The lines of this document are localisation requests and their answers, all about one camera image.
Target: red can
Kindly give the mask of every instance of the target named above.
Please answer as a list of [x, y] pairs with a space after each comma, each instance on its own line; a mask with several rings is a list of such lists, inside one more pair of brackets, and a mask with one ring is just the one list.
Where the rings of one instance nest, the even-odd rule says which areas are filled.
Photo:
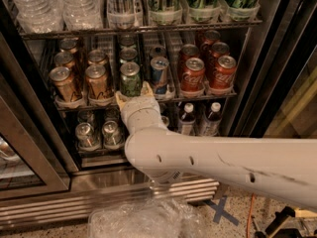
[[221, 56], [228, 56], [230, 54], [230, 48], [227, 44], [218, 42], [213, 44], [209, 49], [205, 58], [206, 64], [206, 77], [208, 80], [212, 77], [212, 73], [215, 69], [215, 62]]
[[233, 86], [233, 79], [237, 70], [237, 62], [230, 56], [221, 56], [215, 62], [215, 69], [209, 80], [209, 86], [214, 94], [225, 94]]
[[195, 36], [195, 44], [203, 54], [209, 46], [220, 42], [220, 33], [215, 30], [198, 31]]
[[205, 74], [205, 64], [202, 59], [188, 59], [181, 78], [180, 89], [195, 92], [199, 90]]
[[192, 58], [199, 58], [199, 49], [192, 44], [185, 44], [179, 51], [178, 64], [177, 64], [177, 75], [178, 80], [181, 82], [182, 75], [184, 73], [184, 68], [186, 66], [186, 61]]

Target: can lid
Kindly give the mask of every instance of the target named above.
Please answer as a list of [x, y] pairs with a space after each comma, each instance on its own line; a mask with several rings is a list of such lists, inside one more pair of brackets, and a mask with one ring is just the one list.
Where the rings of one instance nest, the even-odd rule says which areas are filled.
[[56, 65], [68, 64], [73, 60], [73, 55], [71, 52], [59, 52], [53, 58]]
[[101, 50], [93, 50], [88, 54], [88, 63], [106, 63], [108, 61], [108, 56]]
[[135, 62], [129, 61], [121, 65], [120, 71], [122, 74], [130, 76], [138, 74], [140, 67]]
[[135, 37], [133, 35], [121, 35], [119, 36], [119, 44], [128, 47], [135, 43]]
[[220, 33], [215, 30], [208, 30], [204, 33], [204, 36], [208, 40], [220, 40]]
[[52, 81], [60, 82], [70, 76], [71, 70], [64, 66], [55, 67], [51, 70], [49, 77]]
[[122, 60], [133, 60], [138, 55], [138, 52], [133, 48], [122, 49], [119, 53], [119, 57]]
[[214, 102], [211, 104], [211, 110], [213, 112], [218, 112], [220, 110], [220, 108], [221, 108], [221, 105], [219, 102]]
[[218, 58], [218, 64], [223, 68], [233, 68], [237, 65], [237, 62], [230, 56], [221, 56]]
[[197, 56], [199, 54], [199, 49], [197, 46], [192, 45], [192, 44], [185, 44], [182, 48], [181, 51], [189, 57], [192, 56]]
[[184, 110], [186, 113], [191, 113], [194, 110], [194, 105], [191, 103], [186, 103]]
[[78, 120], [86, 121], [88, 118], [93, 116], [93, 112], [91, 110], [79, 110], [77, 116]]
[[85, 71], [86, 76], [90, 78], [99, 78], [106, 73], [106, 68], [101, 64], [93, 64]]
[[118, 124], [115, 121], [107, 121], [102, 126], [103, 134], [114, 133], [118, 129]]
[[151, 58], [166, 57], [166, 48], [163, 46], [153, 46], [150, 49], [149, 55]]
[[78, 38], [62, 39], [59, 42], [59, 48], [62, 51], [70, 51], [76, 48], [77, 43], [78, 43]]
[[157, 70], [166, 69], [169, 65], [168, 59], [164, 57], [156, 57], [151, 59], [151, 67]]
[[201, 70], [205, 67], [205, 63], [202, 59], [192, 58], [186, 61], [186, 67], [191, 70]]
[[229, 46], [225, 43], [218, 42], [211, 46], [211, 49], [213, 52], [216, 52], [218, 54], [227, 54], [230, 50]]
[[76, 126], [75, 134], [78, 139], [86, 139], [93, 134], [93, 127], [89, 123], [79, 123]]

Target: metal frame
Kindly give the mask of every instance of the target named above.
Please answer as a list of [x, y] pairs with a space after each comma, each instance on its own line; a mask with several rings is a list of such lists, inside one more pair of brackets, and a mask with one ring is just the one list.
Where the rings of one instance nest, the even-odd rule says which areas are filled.
[[43, 185], [1, 190], [0, 199], [68, 190], [70, 178], [0, 74], [0, 133]]

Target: glass door refrigerator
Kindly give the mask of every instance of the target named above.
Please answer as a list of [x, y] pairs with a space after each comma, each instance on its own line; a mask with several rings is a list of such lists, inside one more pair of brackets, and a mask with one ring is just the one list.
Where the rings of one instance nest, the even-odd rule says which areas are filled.
[[[9, 115], [1, 114], [0, 142], [6, 149], [0, 149], [0, 169], [16, 168], [9, 177], [3, 173], [0, 178], [4, 187], [0, 190], [0, 229], [86, 218], [97, 207], [150, 197], [175, 196], [194, 202], [219, 198], [226, 191], [225, 184], [195, 174], [183, 174], [172, 186], [159, 187], [134, 169], [124, 154], [129, 133], [118, 117], [114, 94], [101, 100], [91, 95], [82, 72], [82, 78], [77, 79], [82, 82], [78, 94], [68, 95], [74, 99], [67, 103], [60, 100], [62, 95], [58, 95], [52, 73], [60, 67], [57, 65], [60, 55], [74, 52], [74, 64], [87, 72], [91, 61], [97, 58], [96, 51], [102, 51], [106, 54], [102, 64], [110, 69], [113, 93], [126, 89], [120, 83], [123, 74], [120, 68], [125, 60], [135, 60], [141, 80], [150, 83], [142, 89], [150, 87], [155, 92], [169, 130], [178, 130], [179, 108], [187, 102], [194, 104], [193, 137], [199, 136], [203, 112], [213, 102], [221, 105], [222, 120], [216, 135], [221, 137], [282, 137], [277, 132], [271, 133], [275, 121], [286, 121], [303, 112], [303, 108], [289, 104], [281, 106], [286, 111], [277, 111], [285, 99], [303, 103], [311, 110], [311, 104], [307, 104], [312, 101], [306, 96], [308, 93], [296, 100], [286, 95], [293, 91], [295, 79], [302, 74], [316, 46], [316, 0], [259, 0], [247, 20], [228, 18], [230, 8], [223, 6], [224, 0], [219, 0], [222, 4], [218, 4], [218, 14], [204, 23], [197, 23], [197, 18], [193, 21], [185, 0], [181, 0], [180, 16], [173, 14], [176, 17], [173, 22], [166, 22], [169, 14], [160, 18], [153, 13], [149, 6], [151, 0], [133, 0], [135, 10], [130, 25], [126, 22], [129, 17], [123, 24], [122, 18], [117, 21], [113, 13], [129, 6], [116, 7], [113, 0], [97, 1], [103, 21], [101, 25], [96, 23], [98, 27], [76, 28], [78, 25], [67, 14], [71, 5], [67, 5], [63, 8], [61, 29], [36, 33], [36, 28], [25, 26], [27, 19], [21, 20], [23, 8], [19, 4], [14, 0], [0, 0], [1, 110], [22, 126], [11, 122]], [[237, 69], [226, 91], [212, 91], [204, 78], [201, 88], [192, 94], [182, 88], [178, 78], [179, 52], [185, 45], [195, 46], [198, 34], [208, 31], [216, 31], [221, 36], [220, 41], [230, 48]], [[164, 51], [169, 66], [166, 88], [161, 94], [161, 89], [154, 87], [150, 62], [153, 52]], [[308, 77], [302, 80], [308, 82], [315, 78]], [[313, 86], [304, 85], [299, 88], [314, 92]], [[105, 126], [109, 120], [116, 122], [114, 127], [119, 131], [112, 143], [106, 141], [109, 130], [114, 129]], [[277, 126], [279, 130], [289, 129], [285, 121]], [[87, 140], [87, 135], [80, 133], [91, 127], [97, 133]], [[21, 135], [29, 138], [30, 143], [25, 143]]]

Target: glass bottle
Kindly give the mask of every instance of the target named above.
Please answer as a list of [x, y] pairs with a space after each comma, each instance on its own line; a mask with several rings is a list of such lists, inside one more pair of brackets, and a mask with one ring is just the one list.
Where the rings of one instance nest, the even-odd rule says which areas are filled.
[[195, 121], [194, 105], [186, 103], [184, 109], [180, 109], [178, 113], [178, 133], [190, 135], [193, 132]]
[[222, 119], [220, 109], [221, 104], [219, 102], [213, 102], [210, 108], [206, 108], [198, 126], [198, 134], [200, 136], [215, 136], [218, 134], [219, 124]]

